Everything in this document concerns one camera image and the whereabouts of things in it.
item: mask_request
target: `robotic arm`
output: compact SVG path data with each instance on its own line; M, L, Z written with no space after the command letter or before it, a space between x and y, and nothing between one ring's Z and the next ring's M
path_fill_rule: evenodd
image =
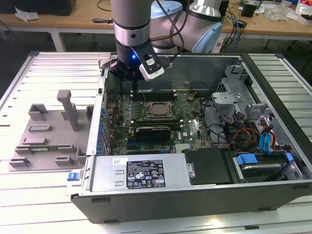
M164 67L169 65L162 64L155 51L178 45L192 52L209 52L219 38L222 31L221 0L195 0L186 12L178 2L162 1L161 4L179 29L185 21L180 32L185 43L181 43L178 35L151 42L150 35L157 38L175 32L157 2L111 0L117 61L111 65L110 71L118 78L137 82L143 77L149 82L162 75ZM151 9L156 12L152 18Z
M138 70L146 81L164 73L150 43L153 0L112 0L112 14L118 61L112 70L117 76L136 80Z

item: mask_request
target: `warning label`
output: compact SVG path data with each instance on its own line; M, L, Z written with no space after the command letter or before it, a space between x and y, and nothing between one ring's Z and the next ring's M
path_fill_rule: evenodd
M166 187L162 160L127 162L127 188Z

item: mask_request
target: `wire bundle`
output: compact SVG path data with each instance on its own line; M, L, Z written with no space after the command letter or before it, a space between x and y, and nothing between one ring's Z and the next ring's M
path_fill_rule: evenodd
M226 47L229 46L229 45L233 45L233 48L230 51L230 53L232 53L234 51L235 47L237 46L237 43L240 41L241 35L244 32L244 28L241 29L239 27L237 18L231 12L229 6L228 6L227 13L230 14L230 15L229 16L226 15L225 18L228 18L228 19L230 19L232 21L233 27L232 27L232 31L231 31L230 36L226 39L226 41L225 41L224 45L221 47L220 51L222 51L223 49L225 50Z
M267 128L265 125L262 125L261 127L262 127L263 130ZM277 150L276 150L276 136L275 136L275 134L272 132L272 130L269 130L268 133L269 133L269 134L271 135L271 137L272 137L272 149L273 149L273 151L277 151Z
M243 132L247 136L247 139L243 145L239 145L237 142L234 141L240 132ZM235 147L236 147L235 153L240 153L246 150L247 148L253 146L257 142L258 136L260 136L260 133L255 129L252 129L252 128L238 129L232 138L232 141L235 142ZM229 143L228 148L230 148L230 146L233 145L233 142Z

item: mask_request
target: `wooden table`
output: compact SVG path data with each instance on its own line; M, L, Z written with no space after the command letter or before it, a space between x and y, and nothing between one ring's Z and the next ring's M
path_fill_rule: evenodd
M103 23L93 23L93 18L110 19L111 12L103 11L97 7L98 0L77 0L76 6L70 16L40 15L39 20L23 22L13 14L0 14L2 20L13 31L34 31L49 32L58 52L64 52L65 46L61 33L99 33L113 34L112 25ZM289 19L285 21L270 22L264 14L254 14L252 18L240 16L241 11L233 6L237 0L230 1L230 9L239 20L246 21L247 27L244 29L243 38L251 39L287 39L287 40L312 40L312 27L305 26L299 22ZM110 9L108 0L101 2L100 6ZM6 28L0 24L0 31ZM219 38L222 42L232 31L232 23L229 19L224 20L223 33ZM218 52L220 47L216 47L213 52Z
M113 25L93 23L93 18L110 19L111 12L97 7L98 0L77 0L70 16L52 16L39 14L40 19L24 22L14 14L0 14L0 20L12 31L48 32L51 34L58 52L65 52L61 33L99 33L113 34ZM100 7L110 9L108 0L100 3ZM7 29L0 23L0 31Z
M238 0L230 0L229 7L238 20L247 22L247 26L241 36L242 38L266 39L263 47L267 47L271 39L312 40L311 26L302 25L293 19L270 22L266 19L265 14L254 13L252 18L243 17L241 16L241 11L238 10L238 5L234 6L234 4L238 2ZM223 41L230 35L232 27L232 21L230 19L225 19L223 22L223 32L218 42ZM218 53L220 51L219 49L220 47L216 47L213 52Z

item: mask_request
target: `paper on table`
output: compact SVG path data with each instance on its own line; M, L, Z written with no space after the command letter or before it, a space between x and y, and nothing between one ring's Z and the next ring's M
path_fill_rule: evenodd
M16 13L15 16L20 18L22 21L27 22L28 20L37 20L40 19L37 12L23 12L15 7Z
M294 10L291 10L286 17L293 19L293 20L297 20L299 15L296 14L296 12Z
M277 4L264 4L265 9L274 9L276 8Z

